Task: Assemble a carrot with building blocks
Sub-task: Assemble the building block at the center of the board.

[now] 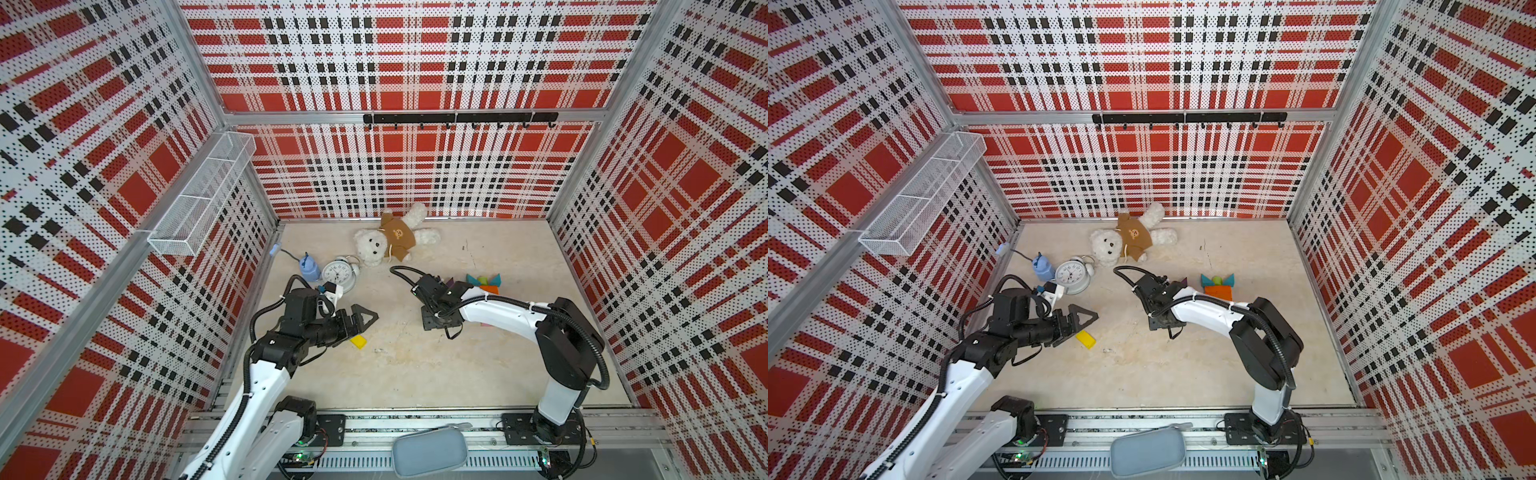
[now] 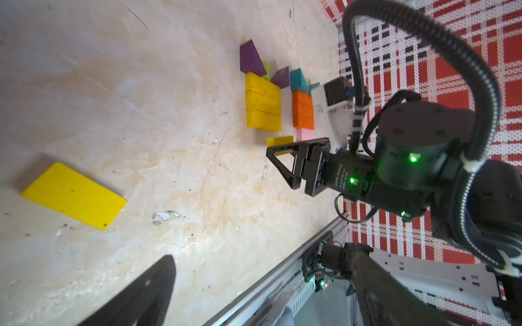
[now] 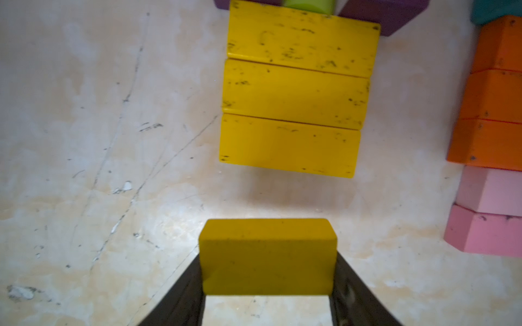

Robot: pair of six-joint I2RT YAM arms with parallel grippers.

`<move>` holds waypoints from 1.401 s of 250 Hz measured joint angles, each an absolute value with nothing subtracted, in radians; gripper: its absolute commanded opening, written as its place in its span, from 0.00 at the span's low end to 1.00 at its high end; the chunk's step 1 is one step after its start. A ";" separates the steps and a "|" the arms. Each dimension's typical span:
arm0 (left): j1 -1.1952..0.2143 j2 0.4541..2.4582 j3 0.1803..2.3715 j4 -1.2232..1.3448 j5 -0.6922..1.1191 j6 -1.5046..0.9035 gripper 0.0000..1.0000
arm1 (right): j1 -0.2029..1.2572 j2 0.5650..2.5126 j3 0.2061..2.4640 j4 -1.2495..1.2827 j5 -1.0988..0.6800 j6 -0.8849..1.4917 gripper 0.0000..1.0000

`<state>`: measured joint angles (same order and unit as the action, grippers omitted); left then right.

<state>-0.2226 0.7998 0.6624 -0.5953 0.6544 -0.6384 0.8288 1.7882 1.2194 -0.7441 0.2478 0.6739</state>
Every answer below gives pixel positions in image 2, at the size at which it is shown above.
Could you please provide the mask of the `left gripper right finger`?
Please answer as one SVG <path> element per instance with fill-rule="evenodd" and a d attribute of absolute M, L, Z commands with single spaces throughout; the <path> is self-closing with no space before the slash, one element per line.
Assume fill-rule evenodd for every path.
<path fill-rule="evenodd" d="M 352 254 L 352 282 L 365 325 L 448 325 L 390 273 L 357 246 Z"/>

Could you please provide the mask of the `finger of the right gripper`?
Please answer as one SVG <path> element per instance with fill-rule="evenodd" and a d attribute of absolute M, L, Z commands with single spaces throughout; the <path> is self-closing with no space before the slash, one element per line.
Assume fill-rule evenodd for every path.
<path fill-rule="evenodd" d="M 292 153 L 292 157 L 294 159 L 292 170 L 286 167 L 284 163 L 280 161 L 274 153 L 267 153 L 266 157 L 280 172 L 281 176 L 284 178 L 285 182 L 289 185 L 291 189 L 299 189 L 301 185 L 304 164 L 304 159 L 302 157 Z"/>
<path fill-rule="evenodd" d="M 291 155 L 295 156 L 300 148 L 308 148 L 310 146 L 316 146 L 316 145 L 330 145 L 329 138 L 319 138 L 319 139 L 312 139 L 309 141 L 300 141 L 295 143 L 289 143 L 284 145 L 274 145 L 270 146 L 266 149 L 266 156 L 276 156 L 279 153 L 290 153 Z"/>

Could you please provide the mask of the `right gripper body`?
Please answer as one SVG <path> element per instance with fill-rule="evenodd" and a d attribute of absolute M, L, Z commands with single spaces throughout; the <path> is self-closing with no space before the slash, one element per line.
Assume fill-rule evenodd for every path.
<path fill-rule="evenodd" d="M 302 180 L 305 194 L 316 196 L 331 189 L 347 198 L 370 198 L 381 188 L 373 159 L 346 149 L 330 153 L 330 145 L 300 148 L 304 159 Z"/>

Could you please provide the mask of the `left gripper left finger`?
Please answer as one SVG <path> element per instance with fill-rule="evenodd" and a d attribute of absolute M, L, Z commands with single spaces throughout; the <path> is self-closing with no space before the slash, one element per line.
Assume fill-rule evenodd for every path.
<path fill-rule="evenodd" d="M 80 324 L 163 325 L 175 277 L 175 260 L 165 255 Z"/>

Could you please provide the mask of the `yellow short block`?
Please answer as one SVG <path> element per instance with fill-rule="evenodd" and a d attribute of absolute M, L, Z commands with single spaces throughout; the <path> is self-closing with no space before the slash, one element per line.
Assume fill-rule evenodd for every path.
<path fill-rule="evenodd" d="M 274 147 L 274 146 L 282 146 L 282 145 L 289 145 L 294 142 L 293 136 L 281 136 L 281 137 L 269 137 L 266 140 L 266 144 L 268 148 Z M 277 152 L 274 154 L 274 156 L 282 156 L 285 154 L 291 154 L 292 150 L 285 150 L 282 152 Z"/>

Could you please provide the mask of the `pink block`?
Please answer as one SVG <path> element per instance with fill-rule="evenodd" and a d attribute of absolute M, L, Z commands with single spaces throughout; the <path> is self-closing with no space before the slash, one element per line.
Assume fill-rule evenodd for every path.
<path fill-rule="evenodd" d="M 296 140 L 298 142 L 310 141 L 313 138 L 314 138 L 314 130 L 310 130 L 310 129 L 306 129 L 306 128 L 296 129 Z"/>

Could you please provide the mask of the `orange block top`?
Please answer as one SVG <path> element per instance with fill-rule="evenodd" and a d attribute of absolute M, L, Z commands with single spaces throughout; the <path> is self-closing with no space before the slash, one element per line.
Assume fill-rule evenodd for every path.
<path fill-rule="evenodd" d="M 294 90 L 294 91 L 292 91 L 292 99 L 293 99 L 294 104 L 299 103 L 306 107 L 313 107 L 312 97 L 311 97 L 311 95 L 307 94 L 306 92 L 302 92 L 300 90 Z"/>

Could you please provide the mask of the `orange block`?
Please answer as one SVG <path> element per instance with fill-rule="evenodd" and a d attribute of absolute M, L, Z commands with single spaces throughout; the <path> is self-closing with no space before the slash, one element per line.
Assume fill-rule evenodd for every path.
<path fill-rule="evenodd" d="M 294 91 L 292 91 L 292 99 L 293 99 L 294 104 L 299 103 L 306 107 L 313 107 L 312 97 L 311 97 L 311 95 L 307 94 L 306 92 L 302 92 L 300 90 L 294 90 Z"/>
<path fill-rule="evenodd" d="M 295 118 L 302 116 L 306 118 L 314 118 L 314 110 L 313 107 L 296 102 L 293 103 L 293 116 Z"/>
<path fill-rule="evenodd" d="M 293 125 L 295 128 L 303 128 L 307 130 L 314 130 L 314 117 L 308 117 L 304 115 L 294 115 Z"/>

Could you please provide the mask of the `yellow long block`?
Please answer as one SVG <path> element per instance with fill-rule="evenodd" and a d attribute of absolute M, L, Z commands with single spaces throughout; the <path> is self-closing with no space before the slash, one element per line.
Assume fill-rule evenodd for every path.
<path fill-rule="evenodd" d="M 246 92 L 246 109 L 262 111 L 267 114 L 281 115 L 281 99 L 272 98 L 254 91 Z"/>
<path fill-rule="evenodd" d="M 281 100 L 280 88 L 269 80 L 266 80 L 265 78 L 260 77 L 255 73 L 246 74 L 245 84 L 247 92 L 253 91 L 276 101 Z"/>
<path fill-rule="evenodd" d="M 248 128 L 255 128 L 272 132 L 281 132 L 282 129 L 280 116 L 255 109 L 248 109 L 246 111 L 246 125 Z"/>

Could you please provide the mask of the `purple triangle block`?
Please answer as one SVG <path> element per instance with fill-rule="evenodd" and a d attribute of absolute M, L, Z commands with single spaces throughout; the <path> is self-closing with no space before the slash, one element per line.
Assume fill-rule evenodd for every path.
<path fill-rule="evenodd" d="M 271 83 L 278 86 L 280 89 L 287 88 L 290 85 L 289 66 L 279 69 L 271 78 Z"/>
<path fill-rule="evenodd" d="M 267 74 L 262 59 L 252 40 L 240 46 L 240 71 L 244 74 L 254 73 L 260 77 Z"/>

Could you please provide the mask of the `teal triangle block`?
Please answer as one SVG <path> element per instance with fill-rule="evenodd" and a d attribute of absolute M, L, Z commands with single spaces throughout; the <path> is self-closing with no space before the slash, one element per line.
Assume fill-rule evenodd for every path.
<path fill-rule="evenodd" d="M 315 83 L 315 84 L 311 84 L 311 85 L 309 85 L 307 94 L 308 94 L 308 95 L 311 95 L 312 90 L 318 88 L 320 85 L 321 85 L 320 82 L 317 82 L 317 83 Z"/>
<path fill-rule="evenodd" d="M 290 88 L 292 89 L 292 91 L 299 90 L 304 93 L 307 93 L 309 91 L 307 81 L 304 77 L 301 68 L 295 69 L 290 72 Z"/>

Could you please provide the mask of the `green cylinder block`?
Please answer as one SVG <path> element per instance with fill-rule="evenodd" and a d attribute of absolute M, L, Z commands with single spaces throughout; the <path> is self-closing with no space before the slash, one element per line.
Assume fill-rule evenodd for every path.
<path fill-rule="evenodd" d="M 265 80 L 271 80 L 271 63 L 269 61 L 262 62 L 263 67 L 265 69 L 265 74 L 262 76 Z"/>

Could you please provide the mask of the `yellow small block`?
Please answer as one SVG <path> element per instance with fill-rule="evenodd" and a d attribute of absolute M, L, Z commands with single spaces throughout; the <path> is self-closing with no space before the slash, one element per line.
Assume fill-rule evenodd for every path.
<path fill-rule="evenodd" d="M 127 204 L 125 198 L 59 162 L 20 195 L 100 230 L 106 230 Z"/>

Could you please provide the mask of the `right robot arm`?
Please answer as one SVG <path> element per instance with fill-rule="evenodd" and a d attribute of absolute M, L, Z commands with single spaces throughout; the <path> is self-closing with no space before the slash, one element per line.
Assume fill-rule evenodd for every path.
<path fill-rule="evenodd" d="M 398 91 L 369 122 L 371 105 L 356 35 L 360 16 L 420 39 L 467 83 L 474 109 L 451 109 Z M 353 78 L 319 88 L 325 114 L 349 110 L 351 134 L 270 146 L 267 158 L 294 190 L 325 189 L 409 223 L 430 213 L 433 235 L 464 249 L 498 274 L 521 276 L 521 172 L 487 157 L 500 121 L 498 82 L 481 56 L 435 20 L 395 1 L 355 1 L 343 13 Z"/>

